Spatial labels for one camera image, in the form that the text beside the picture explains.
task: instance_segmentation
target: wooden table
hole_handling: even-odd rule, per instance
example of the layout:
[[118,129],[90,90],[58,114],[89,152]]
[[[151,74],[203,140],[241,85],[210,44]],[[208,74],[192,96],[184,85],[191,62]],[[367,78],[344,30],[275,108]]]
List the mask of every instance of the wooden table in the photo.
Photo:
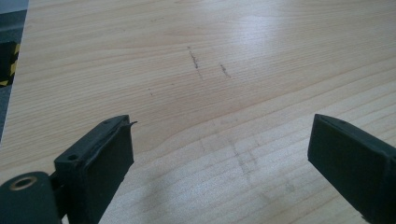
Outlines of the wooden table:
[[396,2],[31,0],[0,183],[129,114],[101,223],[364,223],[307,161],[312,120],[396,145]]

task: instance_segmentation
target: wood grain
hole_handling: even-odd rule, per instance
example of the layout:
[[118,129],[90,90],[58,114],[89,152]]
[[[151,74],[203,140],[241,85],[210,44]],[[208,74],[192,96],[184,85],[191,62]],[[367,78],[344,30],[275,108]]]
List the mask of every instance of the wood grain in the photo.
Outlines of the wood grain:
[[396,2],[31,0],[0,182],[129,114],[101,223],[364,223],[307,161],[313,116],[396,146]]

